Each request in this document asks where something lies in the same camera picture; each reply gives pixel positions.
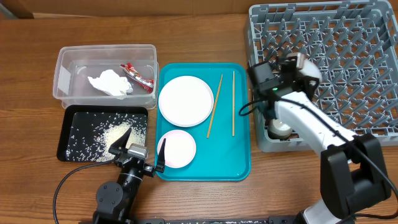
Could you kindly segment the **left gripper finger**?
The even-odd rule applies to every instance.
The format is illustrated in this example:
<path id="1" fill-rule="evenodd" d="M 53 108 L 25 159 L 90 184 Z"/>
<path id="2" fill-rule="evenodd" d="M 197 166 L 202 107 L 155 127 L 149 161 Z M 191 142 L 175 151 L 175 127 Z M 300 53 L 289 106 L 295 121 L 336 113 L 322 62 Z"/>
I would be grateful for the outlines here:
<path id="1" fill-rule="evenodd" d="M 128 148 L 126 147 L 129 140 L 132 128 L 129 128 L 118 140 L 116 140 L 109 147 L 109 153 L 111 154 L 122 154 L 127 153 Z"/>
<path id="2" fill-rule="evenodd" d="M 165 143 L 166 143 L 166 138 L 164 138 L 162 141 L 160 151 L 158 152 L 157 163 L 155 167 L 155 170 L 160 173 L 163 173 L 165 170 Z"/>

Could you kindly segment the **grey bowl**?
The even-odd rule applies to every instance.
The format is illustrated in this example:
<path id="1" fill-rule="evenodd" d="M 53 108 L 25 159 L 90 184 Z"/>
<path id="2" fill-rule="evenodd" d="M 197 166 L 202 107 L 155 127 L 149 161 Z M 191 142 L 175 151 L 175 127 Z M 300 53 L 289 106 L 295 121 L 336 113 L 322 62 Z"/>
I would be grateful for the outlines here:
<path id="1" fill-rule="evenodd" d="M 319 68 L 307 59 L 304 60 L 303 67 L 299 72 L 302 75 L 319 79 L 320 83 L 323 81 L 322 73 Z"/>

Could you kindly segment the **pink bowl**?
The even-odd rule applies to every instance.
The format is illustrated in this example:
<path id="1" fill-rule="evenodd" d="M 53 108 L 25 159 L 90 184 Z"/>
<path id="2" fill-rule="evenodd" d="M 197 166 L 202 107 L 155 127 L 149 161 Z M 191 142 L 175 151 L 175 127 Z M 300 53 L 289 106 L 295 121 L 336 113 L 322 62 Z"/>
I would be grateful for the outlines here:
<path id="1" fill-rule="evenodd" d="M 194 138 L 186 131 L 175 129 L 165 133 L 159 140 L 157 152 L 165 142 L 165 165 L 170 168 L 182 168 L 193 160 L 197 146 Z"/>

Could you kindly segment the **white cup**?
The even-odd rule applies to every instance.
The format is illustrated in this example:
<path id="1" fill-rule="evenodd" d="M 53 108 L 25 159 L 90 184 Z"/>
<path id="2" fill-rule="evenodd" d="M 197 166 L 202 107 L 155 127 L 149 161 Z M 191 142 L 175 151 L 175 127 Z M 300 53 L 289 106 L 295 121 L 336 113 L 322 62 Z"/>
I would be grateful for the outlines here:
<path id="1" fill-rule="evenodd" d="M 272 139 L 286 140 L 292 134 L 293 129 L 281 122 L 279 119 L 272 119 L 268 124 L 268 135 Z"/>

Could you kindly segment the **wooden chopstick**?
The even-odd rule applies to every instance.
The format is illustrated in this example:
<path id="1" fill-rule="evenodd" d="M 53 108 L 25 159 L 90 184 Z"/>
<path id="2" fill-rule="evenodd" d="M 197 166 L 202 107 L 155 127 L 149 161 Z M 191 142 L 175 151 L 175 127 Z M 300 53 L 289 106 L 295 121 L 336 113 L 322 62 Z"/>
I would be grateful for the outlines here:
<path id="1" fill-rule="evenodd" d="M 232 81 L 232 136 L 235 136 L 235 71 L 233 71 Z"/>
<path id="2" fill-rule="evenodd" d="M 207 132 L 207 135 L 206 135 L 207 139 L 210 138 L 210 133 L 211 133 L 212 125 L 213 125 L 213 120 L 214 120 L 214 117 L 215 117 L 215 111 L 216 111 L 218 98 L 219 98 L 220 91 L 221 91 L 222 82 L 223 82 L 223 74 L 221 74 L 219 85 L 218 85 L 218 89 L 217 89 L 217 92 L 216 92 L 216 97 L 215 97 L 215 101 L 214 101 L 214 105 L 213 105 L 211 119 L 210 119 L 210 123 L 209 123 L 209 127 L 208 127 L 208 132 Z"/>

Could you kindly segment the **white napkin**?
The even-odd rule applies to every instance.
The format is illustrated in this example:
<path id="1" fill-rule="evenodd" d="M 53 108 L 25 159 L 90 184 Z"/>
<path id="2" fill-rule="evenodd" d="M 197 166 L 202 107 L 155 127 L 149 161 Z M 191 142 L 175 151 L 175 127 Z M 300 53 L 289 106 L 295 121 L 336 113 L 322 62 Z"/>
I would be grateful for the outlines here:
<path id="1" fill-rule="evenodd" d="M 110 96 L 125 96 L 133 92 L 132 84 L 126 77 L 120 77 L 114 70 L 105 70 L 99 77 L 88 77 L 90 84 Z"/>

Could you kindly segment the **red sauce packet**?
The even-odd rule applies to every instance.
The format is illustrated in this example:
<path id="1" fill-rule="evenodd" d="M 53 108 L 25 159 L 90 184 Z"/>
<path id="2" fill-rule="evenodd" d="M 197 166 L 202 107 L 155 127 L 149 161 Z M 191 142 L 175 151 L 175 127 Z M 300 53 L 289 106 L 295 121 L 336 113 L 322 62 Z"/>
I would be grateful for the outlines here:
<path id="1" fill-rule="evenodd" d="M 152 93 L 154 89 L 154 80 L 142 77 L 131 63 L 120 64 L 120 67 L 128 77 L 137 82 L 146 92 Z"/>

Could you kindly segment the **large white plate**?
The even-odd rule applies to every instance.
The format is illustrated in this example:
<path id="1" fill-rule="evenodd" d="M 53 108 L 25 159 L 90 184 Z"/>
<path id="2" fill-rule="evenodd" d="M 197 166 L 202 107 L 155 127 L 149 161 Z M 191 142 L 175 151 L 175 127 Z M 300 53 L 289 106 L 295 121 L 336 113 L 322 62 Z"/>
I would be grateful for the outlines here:
<path id="1" fill-rule="evenodd" d="M 159 95 L 161 115 L 171 124 L 189 128 L 204 122 L 213 111 L 215 99 L 209 85 L 193 76 L 167 82 Z"/>

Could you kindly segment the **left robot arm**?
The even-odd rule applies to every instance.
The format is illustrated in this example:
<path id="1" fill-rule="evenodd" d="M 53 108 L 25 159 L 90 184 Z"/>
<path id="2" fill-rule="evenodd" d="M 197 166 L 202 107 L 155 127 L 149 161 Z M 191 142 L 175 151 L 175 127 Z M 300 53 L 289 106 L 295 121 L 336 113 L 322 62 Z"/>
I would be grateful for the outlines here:
<path id="1" fill-rule="evenodd" d="M 109 153 L 114 155 L 113 162 L 121 168 L 121 172 L 117 181 L 106 182 L 98 188 L 93 223 L 133 223 L 130 211 L 143 178 L 164 172 L 166 141 L 162 141 L 157 163 L 148 164 L 146 147 L 137 144 L 127 146 L 131 131 L 129 128 L 109 147 Z"/>

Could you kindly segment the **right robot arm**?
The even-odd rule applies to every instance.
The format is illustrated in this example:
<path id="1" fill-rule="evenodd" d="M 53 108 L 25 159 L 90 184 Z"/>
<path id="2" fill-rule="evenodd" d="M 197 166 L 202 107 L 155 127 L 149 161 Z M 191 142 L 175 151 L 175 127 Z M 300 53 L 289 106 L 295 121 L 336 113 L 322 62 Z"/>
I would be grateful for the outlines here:
<path id="1" fill-rule="evenodd" d="M 322 80 L 309 60 L 279 62 L 279 76 L 267 62 L 247 73 L 253 87 L 251 105 L 266 119 L 291 127 L 320 158 L 321 199 L 300 212 L 295 223 L 354 223 L 362 210 L 397 195 L 388 178 L 379 140 L 358 136 L 335 122 L 311 101 Z"/>

